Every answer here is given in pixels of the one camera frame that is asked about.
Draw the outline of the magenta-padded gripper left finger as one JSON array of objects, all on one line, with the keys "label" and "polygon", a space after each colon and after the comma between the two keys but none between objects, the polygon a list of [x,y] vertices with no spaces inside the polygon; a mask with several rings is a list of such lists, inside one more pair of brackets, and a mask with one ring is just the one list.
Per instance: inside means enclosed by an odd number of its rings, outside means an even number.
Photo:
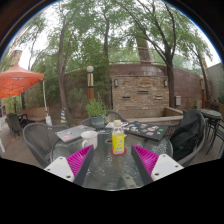
[{"label": "magenta-padded gripper left finger", "polygon": [[94,148],[90,145],[68,157],[58,157],[45,171],[82,186],[93,156]]}]

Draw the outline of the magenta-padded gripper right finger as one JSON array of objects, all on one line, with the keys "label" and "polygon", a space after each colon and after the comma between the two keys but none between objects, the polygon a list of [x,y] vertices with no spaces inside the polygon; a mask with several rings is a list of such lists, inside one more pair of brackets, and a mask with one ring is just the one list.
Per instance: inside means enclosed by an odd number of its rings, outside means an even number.
[{"label": "magenta-padded gripper right finger", "polygon": [[131,147],[131,155],[145,185],[183,169],[167,154],[157,155],[137,145]]}]

